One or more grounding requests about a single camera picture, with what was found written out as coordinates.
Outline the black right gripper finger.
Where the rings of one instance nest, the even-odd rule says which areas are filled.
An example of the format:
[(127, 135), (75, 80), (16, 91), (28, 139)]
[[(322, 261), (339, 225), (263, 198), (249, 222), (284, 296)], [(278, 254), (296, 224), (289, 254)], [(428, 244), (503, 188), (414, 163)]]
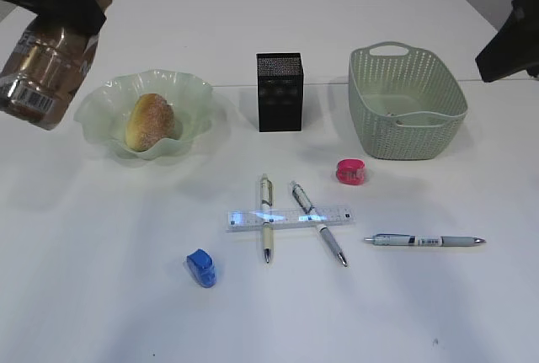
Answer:
[(513, 0), (503, 26), (475, 62), (485, 83), (526, 71), (538, 78), (538, 0)]

